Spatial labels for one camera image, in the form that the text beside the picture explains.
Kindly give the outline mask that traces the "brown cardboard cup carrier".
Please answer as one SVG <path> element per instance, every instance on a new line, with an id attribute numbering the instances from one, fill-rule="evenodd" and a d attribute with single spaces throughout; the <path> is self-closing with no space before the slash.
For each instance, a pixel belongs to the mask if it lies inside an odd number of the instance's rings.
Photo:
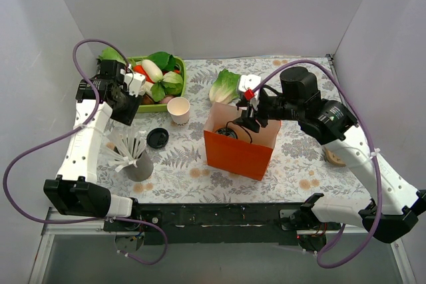
<path id="1" fill-rule="evenodd" d="M 336 156 L 333 152 L 329 151 L 327 148 L 324 149 L 326 160 L 337 167 L 345 167 L 345 162 Z"/>

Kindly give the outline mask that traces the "loose green lettuce head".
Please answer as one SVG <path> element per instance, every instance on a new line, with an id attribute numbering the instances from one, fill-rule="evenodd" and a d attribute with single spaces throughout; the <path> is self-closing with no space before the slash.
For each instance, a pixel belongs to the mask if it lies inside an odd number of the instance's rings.
<path id="1" fill-rule="evenodd" d="M 219 72 L 218 78 L 214 81 L 209 92 L 210 102 L 229 104 L 239 97 L 237 92 L 240 75 L 223 69 Z"/>

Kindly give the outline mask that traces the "orange carrot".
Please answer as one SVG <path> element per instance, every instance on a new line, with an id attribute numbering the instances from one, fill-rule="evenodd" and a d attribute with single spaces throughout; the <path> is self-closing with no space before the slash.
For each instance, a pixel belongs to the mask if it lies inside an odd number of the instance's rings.
<path id="1" fill-rule="evenodd" d="M 143 69 L 141 65 L 135 65 L 133 67 L 133 71 L 138 74 L 142 74 L 145 77 L 147 82 L 153 83 L 152 79 L 148 76 L 148 74 L 146 73 L 146 71 Z"/>

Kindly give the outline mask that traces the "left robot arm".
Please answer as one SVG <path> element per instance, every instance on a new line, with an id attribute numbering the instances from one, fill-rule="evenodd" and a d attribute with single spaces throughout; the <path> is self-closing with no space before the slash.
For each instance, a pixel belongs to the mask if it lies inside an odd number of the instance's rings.
<path id="1" fill-rule="evenodd" d="M 103 60 L 90 82 L 82 80 L 76 94 L 76 116 L 65 159 L 57 176 L 46 180 L 43 191 L 63 215 L 118 217 L 126 230 L 142 221 L 131 198 L 116 196 L 98 185 L 97 160 L 109 120 L 131 125 L 142 102 L 139 94 L 145 78 L 130 71 L 126 63 Z"/>

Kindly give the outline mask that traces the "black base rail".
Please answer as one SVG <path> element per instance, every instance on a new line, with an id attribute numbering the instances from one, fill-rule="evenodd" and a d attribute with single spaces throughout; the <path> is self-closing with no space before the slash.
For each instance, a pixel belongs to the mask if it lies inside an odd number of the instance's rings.
<path id="1" fill-rule="evenodd" d="M 131 217 L 161 228 L 169 244 L 181 243 L 278 243 L 297 245 L 297 234 L 315 233 L 318 238 L 340 229 L 327 223 L 321 229 L 299 229 L 289 216 L 300 203 L 252 204 L 136 204 Z"/>

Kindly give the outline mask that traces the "green vegetable tray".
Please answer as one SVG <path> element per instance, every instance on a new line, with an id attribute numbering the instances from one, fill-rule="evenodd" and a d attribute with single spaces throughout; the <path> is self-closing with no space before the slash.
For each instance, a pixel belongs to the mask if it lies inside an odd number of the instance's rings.
<path id="1" fill-rule="evenodd" d="M 144 56 L 136 56 L 136 57 L 129 57 L 128 61 L 132 66 L 132 69 L 135 65 L 141 65 L 142 60 L 145 58 Z M 176 72 L 180 73 L 182 78 L 184 79 L 184 86 L 182 93 L 179 96 L 183 96 L 185 89 L 186 89 L 186 66 L 184 64 L 184 61 L 180 57 L 175 57 L 176 59 Z M 166 112 L 166 104 L 159 104 L 158 102 L 155 102 L 152 97 L 149 89 L 153 83 L 147 82 L 144 84 L 144 89 L 146 90 L 145 94 L 142 96 L 142 102 L 141 105 L 138 107 L 138 113 L 149 113 L 149 112 Z"/>

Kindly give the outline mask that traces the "grey straw holder cup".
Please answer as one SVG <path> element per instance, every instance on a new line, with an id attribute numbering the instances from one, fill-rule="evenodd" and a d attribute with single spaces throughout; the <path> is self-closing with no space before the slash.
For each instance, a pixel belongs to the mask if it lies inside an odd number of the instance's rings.
<path id="1" fill-rule="evenodd" d="M 144 150 L 136 161 L 136 165 L 131 164 L 125 167 L 124 172 L 127 178 L 133 182 L 143 182 L 151 177 L 154 164 L 148 155 L 148 152 Z"/>

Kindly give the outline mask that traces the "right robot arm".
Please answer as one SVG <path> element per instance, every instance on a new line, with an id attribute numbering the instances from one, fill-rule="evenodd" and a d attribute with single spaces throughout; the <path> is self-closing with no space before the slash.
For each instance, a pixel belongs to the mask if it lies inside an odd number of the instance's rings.
<path id="1" fill-rule="evenodd" d="M 372 231 L 391 243 L 412 230 L 425 212 L 425 190 L 405 181 L 377 150 L 371 150 L 360 121 L 342 103 L 321 97 L 317 78 L 305 67 L 280 73 L 281 91 L 256 75 L 238 81 L 242 109 L 234 123 L 258 133 L 273 120 L 294 120 L 300 129 L 343 160 L 369 192 L 366 200 L 339 201 L 321 193 L 310 196 L 283 218 L 290 229 L 316 229 L 323 223 L 344 223 Z"/>

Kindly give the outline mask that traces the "purple onion in tray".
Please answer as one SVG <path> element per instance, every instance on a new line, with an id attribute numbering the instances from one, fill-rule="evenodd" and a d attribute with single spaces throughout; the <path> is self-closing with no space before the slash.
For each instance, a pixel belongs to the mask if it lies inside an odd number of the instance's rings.
<path id="1" fill-rule="evenodd" d="M 162 100 L 160 100 L 159 104 L 168 104 L 169 101 L 171 101 L 174 98 L 174 96 L 165 96 Z"/>

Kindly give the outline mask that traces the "green bok choy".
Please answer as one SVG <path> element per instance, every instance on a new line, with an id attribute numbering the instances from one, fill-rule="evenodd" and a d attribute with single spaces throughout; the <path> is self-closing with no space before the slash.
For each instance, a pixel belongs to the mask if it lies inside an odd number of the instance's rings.
<path id="1" fill-rule="evenodd" d="M 160 51 L 149 55 L 147 58 L 154 62 L 162 71 L 163 79 L 153 83 L 149 89 L 151 97 L 155 102 L 159 102 L 165 96 L 179 96 L 182 93 L 184 79 L 180 73 L 176 72 L 176 59 L 173 55 Z"/>

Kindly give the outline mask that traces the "white radish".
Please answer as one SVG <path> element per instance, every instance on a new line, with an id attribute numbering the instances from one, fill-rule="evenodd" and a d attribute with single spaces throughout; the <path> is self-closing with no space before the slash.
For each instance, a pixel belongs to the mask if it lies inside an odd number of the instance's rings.
<path id="1" fill-rule="evenodd" d="M 149 59 L 142 60 L 141 66 L 153 83 L 159 82 L 163 79 L 162 71 L 151 60 L 149 60 Z"/>

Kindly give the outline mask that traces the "napa cabbage green white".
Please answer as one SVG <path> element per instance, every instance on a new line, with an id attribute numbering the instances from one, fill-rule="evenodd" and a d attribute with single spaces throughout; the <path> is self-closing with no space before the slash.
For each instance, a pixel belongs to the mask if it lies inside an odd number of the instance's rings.
<path id="1" fill-rule="evenodd" d="M 97 64 L 99 65 L 103 60 L 118 61 L 124 65 L 127 65 L 126 59 L 115 49 L 107 47 L 102 50 L 101 54 L 97 58 Z"/>

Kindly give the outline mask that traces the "black plastic cup lid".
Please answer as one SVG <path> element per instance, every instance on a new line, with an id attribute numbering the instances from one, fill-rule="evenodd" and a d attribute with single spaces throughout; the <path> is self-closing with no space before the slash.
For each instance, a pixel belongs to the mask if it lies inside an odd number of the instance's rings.
<path id="1" fill-rule="evenodd" d="M 236 133 L 236 131 L 229 127 L 219 128 L 215 131 L 215 133 L 221 136 L 226 136 L 236 140 L 238 139 L 238 134 Z"/>

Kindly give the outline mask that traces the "orange paper bag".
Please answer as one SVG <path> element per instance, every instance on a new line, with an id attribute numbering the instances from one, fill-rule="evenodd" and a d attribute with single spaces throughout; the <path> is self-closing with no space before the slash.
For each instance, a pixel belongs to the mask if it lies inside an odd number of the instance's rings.
<path id="1" fill-rule="evenodd" d="M 258 133 L 244 131 L 231 123 L 241 113 L 242 111 L 235 106 L 217 102 L 212 105 L 204 125 L 207 164 L 214 168 L 260 181 L 270 164 L 281 122 L 271 120 Z M 217 129 L 223 127 L 235 130 L 238 139 L 215 133 Z"/>

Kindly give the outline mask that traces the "floral table mat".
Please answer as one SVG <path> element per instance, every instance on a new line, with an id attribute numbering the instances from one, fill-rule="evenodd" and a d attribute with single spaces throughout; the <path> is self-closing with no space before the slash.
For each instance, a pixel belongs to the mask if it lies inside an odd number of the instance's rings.
<path id="1" fill-rule="evenodd" d="M 353 174 L 330 164 L 323 148 L 295 122 L 282 123 L 270 164 L 260 181 L 207 164 L 203 127 L 211 107 L 208 94 L 218 73 L 226 69 L 267 76 L 287 62 L 284 57 L 185 61 L 188 124 L 175 125 L 166 112 L 138 114 L 132 123 L 145 133 L 158 127 L 169 133 L 164 148 L 148 150 L 154 164 L 152 175 L 143 182 L 133 182 L 100 155 L 98 184 L 141 203 L 302 202 L 315 192 L 343 199 L 364 198 L 367 192 Z"/>

